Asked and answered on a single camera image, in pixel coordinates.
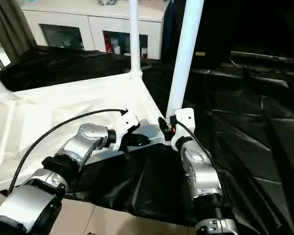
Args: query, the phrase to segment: glass cabinet door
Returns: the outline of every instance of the glass cabinet door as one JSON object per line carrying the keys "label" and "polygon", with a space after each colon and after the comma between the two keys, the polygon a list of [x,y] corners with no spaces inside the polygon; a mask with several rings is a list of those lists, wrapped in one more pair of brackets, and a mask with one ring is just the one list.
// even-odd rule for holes
{"label": "glass cabinet door", "polygon": [[[106,51],[108,53],[130,55],[129,33],[103,31]],[[142,58],[147,58],[148,36],[139,35]]]}
{"label": "glass cabinet door", "polygon": [[51,24],[39,24],[50,47],[84,50],[79,28]]}

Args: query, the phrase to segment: white frame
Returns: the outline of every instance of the white frame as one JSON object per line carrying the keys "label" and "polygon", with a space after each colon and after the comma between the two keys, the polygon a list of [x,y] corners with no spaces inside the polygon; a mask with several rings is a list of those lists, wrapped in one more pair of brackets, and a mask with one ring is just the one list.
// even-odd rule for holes
{"label": "white frame", "polygon": [[48,46],[39,24],[51,24],[79,28],[84,49],[95,50],[87,16],[44,11],[24,10],[23,12],[38,45]]}
{"label": "white frame", "polygon": [[[182,33],[175,64],[170,99],[172,96],[174,98],[174,94],[182,95],[173,99],[174,102],[169,103],[168,110],[181,108],[179,107],[179,104],[181,104],[181,101],[183,100],[185,92],[184,85],[186,86],[188,72],[192,61],[190,58],[193,55],[193,46],[196,41],[196,32],[192,31],[195,31],[194,29],[199,26],[203,1],[204,0],[187,0],[186,3],[185,17],[183,19]],[[50,129],[50,126],[54,126],[54,124],[48,123],[48,120],[42,117],[41,114],[49,115],[49,112],[52,111],[50,106],[57,105],[59,102],[62,105],[68,104],[68,101],[73,101],[73,105],[75,105],[76,100],[79,101],[79,97],[84,97],[85,95],[90,95],[91,99],[104,100],[105,98],[111,98],[111,94],[113,94],[116,99],[113,100],[113,103],[110,103],[110,106],[114,106],[116,104],[122,105],[120,102],[122,102],[122,99],[125,98],[127,99],[126,102],[123,103],[123,106],[125,107],[119,108],[129,107],[132,109],[134,113],[137,113],[140,121],[146,120],[148,122],[148,125],[145,126],[148,130],[144,130],[144,133],[150,133],[149,138],[152,139],[154,143],[165,143],[165,139],[159,130],[158,124],[158,117],[162,117],[162,114],[142,81],[139,54],[138,3],[137,0],[129,0],[129,2],[131,26],[131,71],[129,73],[15,93],[6,89],[0,81],[0,190],[8,188],[15,169],[19,164],[19,157],[11,158],[11,155],[5,156],[7,144],[9,143],[10,146],[14,145],[14,147],[18,148],[20,145],[15,145],[16,139],[14,137],[15,135],[22,135],[23,138],[21,138],[21,140],[19,139],[19,141],[27,141],[25,146],[28,146],[28,144],[31,144],[37,139],[36,135],[40,135],[37,132],[38,129],[42,132],[44,131],[43,128]],[[181,50],[184,47],[190,48],[186,51]],[[177,77],[179,70],[184,70],[184,72],[180,74],[180,77]],[[125,88],[124,93],[120,92],[122,91],[122,89],[120,89],[122,86]],[[112,108],[108,107],[109,103],[100,102],[100,104],[104,106],[103,108]],[[17,116],[17,118],[14,118],[16,109],[20,110],[20,118]],[[24,150],[25,149],[22,148],[21,152],[18,151],[17,154],[22,154],[22,151]],[[115,154],[115,152],[108,151],[105,153]],[[41,160],[45,157],[45,152],[39,151],[36,152],[34,158],[29,157],[21,170],[16,184],[21,184],[37,168],[42,167]],[[90,160],[96,161],[96,156],[92,157]]]}

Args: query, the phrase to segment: bottle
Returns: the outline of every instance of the bottle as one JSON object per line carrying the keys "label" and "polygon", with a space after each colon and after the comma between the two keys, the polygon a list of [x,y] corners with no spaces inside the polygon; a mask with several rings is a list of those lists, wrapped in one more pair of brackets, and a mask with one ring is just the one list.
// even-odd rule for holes
{"label": "bottle", "polygon": [[107,53],[113,53],[112,51],[112,47],[109,43],[109,38],[107,35],[104,36],[104,42],[106,43],[106,50],[107,50]]}

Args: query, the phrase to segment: shelf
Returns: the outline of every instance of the shelf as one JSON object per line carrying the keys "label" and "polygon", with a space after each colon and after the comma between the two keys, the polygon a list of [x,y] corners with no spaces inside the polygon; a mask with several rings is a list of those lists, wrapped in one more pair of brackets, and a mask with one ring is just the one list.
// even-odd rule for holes
{"label": "shelf", "polygon": [[[139,20],[163,22],[168,4],[169,1],[139,0]],[[102,6],[98,0],[34,0],[23,6],[22,10],[129,19],[128,0],[118,0],[110,6]]]}

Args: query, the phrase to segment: tiled floor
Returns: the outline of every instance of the tiled floor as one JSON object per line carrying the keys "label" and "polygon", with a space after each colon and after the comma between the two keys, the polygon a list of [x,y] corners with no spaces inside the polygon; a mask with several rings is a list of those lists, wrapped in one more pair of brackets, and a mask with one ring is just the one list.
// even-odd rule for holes
{"label": "tiled floor", "polygon": [[[0,195],[0,205],[5,197]],[[51,235],[195,235],[193,229],[64,199]]]}

